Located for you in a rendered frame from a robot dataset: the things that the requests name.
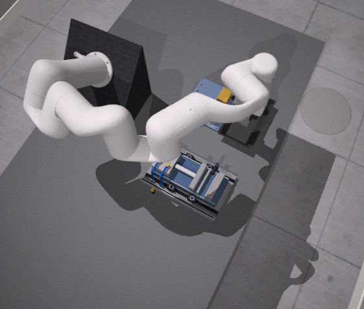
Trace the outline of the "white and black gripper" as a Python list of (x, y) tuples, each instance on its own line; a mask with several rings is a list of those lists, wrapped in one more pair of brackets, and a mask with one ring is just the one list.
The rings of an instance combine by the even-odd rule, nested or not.
[[(235, 105), (240, 105), (240, 104), (242, 104), (239, 100), (237, 100), (236, 99), (236, 97), (234, 96), (234, 95), (232, 95), (232, 97), (231, 97), (231, 99), (233, 99), (234, 100), (234, 104)], [(253, 113), (251, 116), (250, 116), (250, 118), (249, 118), (249, 121), (251, 121), (251, 119), (253, 118), (255, 118), (255, 116), (261, 116), (261, 115), (268, 115), (268, 113), (269, 113), (269, 111), (268, 111), (268, 109), (267, 109), (267, 104), (264, 106), (264, 107), (262, 107), (260, 110), (258, 110), (257, 112), (255, 112), (255, 113)]]

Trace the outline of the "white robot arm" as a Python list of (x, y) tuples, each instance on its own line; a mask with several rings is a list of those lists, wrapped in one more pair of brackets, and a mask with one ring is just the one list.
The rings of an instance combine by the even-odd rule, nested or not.
[(23, 107), (37, 128), (56, 139), (103, 135), (110, 155), (127, 162), (162, 163), (176, 159), (181, 139), (207, 122), (244, 120), (269, 100), (278, 62), (269, 53), (228, 66), (221, 80), (242, 103), (233, 106), (201, 93), (191, 93), (149, 118), (146, 136), (137, 135), (131, 113), (120, 105), (93, 107), (76, 89), (101, 88), (113, 68), (105, 54), (77, 51), (78, 59), (40, 59), (30, 70)]

